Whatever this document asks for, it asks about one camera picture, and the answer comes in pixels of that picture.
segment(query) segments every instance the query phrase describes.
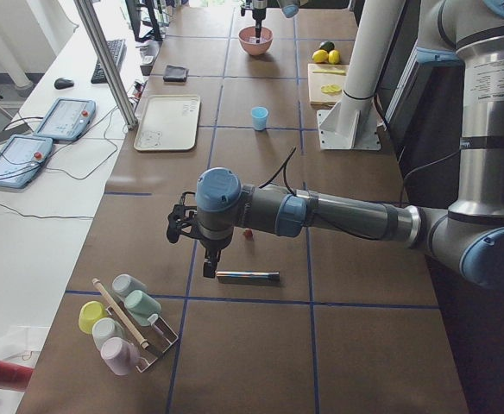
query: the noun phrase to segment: table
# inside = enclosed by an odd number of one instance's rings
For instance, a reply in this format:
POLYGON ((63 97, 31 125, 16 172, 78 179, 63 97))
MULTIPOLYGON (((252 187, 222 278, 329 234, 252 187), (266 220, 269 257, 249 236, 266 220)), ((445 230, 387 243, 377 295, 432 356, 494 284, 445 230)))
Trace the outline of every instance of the table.
POLYGON ((167 214, 206 168, 227 166, 261 183, 286 158, 291 185, 392 202, 401 176, 380 152, 320 151, 307 101, 307 63, 331 39, 349 63, 356 26, 347 10, 276 9, 269 52, 248 56, 239 10, 176 10, 142 104, 155 94, 201 96, 197 146, 141 154, 127 133, 18 412, 467 412, 422 254, 320 229, 294 239, 236 230, 220 270, 277 270, 278 286, 225 285, 202 277, 202 248, 169 244, 167 214), (184 85, 162 80, 189 68, 184 85), (249 110, 270 109, 268 129, 249 110), (148 285, 177 347, 145 373, 115 376, 79 331, 80 307, 129 273, 148 285))
MULTIPOLYGON (((142 80, 133 34, 111 4, 99 3, 96 9, 106 38, 126 39, 127 53, 120 74, 129 90, 134 80, 142 80)), ((119 111, 110 113, 116 103, 108 85, 90 83, 96 60, 85 30, 78 28, 17 115, 44 116, 57 97, 88 98, 97 103, 92 123, 96 126, 72 145, 55 145, 54 151, 59 152, 47 164, 48 168, 64 169, 79 178, 104 161, 115 145, 121 147, 127 130, 119 111), (59 77, 73 79, 75 86, 55 90, 53 83, 59 77)), ((0 189, 1 204, 26 214, 90 218, 40 220, 0 207, 0 358, 12 356, 9 350, 13 346, 26 345, 12 343, 9 333, 23 331, 27 336, 32 331, 28 327, 41 327, 41 331, 50 327, 118 155, 116 151, 84 180, 44 170, 25 189, 0 189)), ((15 362, 32 366, 36 360, 35 356, 28 361, 17 357, 15 362)), ((21 396, 19 392, 0 391, 0 412, 14 412, 21 396)))

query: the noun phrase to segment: pink bowl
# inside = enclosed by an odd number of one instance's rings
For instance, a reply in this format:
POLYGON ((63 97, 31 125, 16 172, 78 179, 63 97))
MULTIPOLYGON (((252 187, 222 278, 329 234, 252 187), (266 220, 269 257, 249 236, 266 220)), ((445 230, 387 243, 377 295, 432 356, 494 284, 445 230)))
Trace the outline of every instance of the pink bowl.
POLYGON ((238 33, 238 40, 241 42, 244 52, 257 56, 267 52, 273 41, 273 32, 268 28, 261 28, 260 43, 256 43, 255 39, 254 26, 248 26, 238 33))

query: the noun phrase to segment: computer mouse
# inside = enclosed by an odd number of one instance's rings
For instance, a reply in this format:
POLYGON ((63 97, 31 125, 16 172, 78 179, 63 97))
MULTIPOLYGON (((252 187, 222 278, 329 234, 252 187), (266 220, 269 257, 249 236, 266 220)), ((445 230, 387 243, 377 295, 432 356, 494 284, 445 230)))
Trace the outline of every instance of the computer mouse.
POLYGON ((73 80, 70 79, 58 78, 54 81, 55 89, 71 88, 72 86, 73 86, 73 80))

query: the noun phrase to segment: marker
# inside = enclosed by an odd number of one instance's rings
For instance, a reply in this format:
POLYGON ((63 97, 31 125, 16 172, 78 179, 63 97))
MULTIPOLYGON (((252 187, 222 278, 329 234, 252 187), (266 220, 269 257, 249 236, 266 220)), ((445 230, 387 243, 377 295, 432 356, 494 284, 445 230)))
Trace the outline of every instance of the marker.
POLYGON ((220 282, 227 281, 280 281, 279 272, 216 272, 220 282))

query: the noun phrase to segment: wooden cutting board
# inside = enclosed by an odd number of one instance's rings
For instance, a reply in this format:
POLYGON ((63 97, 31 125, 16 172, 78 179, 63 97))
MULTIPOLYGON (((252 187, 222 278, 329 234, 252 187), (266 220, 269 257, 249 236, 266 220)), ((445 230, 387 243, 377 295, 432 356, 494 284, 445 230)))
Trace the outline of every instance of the wooden cutting board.
POLYGON ((309 63, 307 65, 307 87, 310 92, 310 104, 313 105, 334 105, 340 100, 339 93, 323 93, 321 86, 339 85, 344 88, 346 75, 335 73, 319 73, 314 71, 348 71, 348 65, 329 65, 309 63))

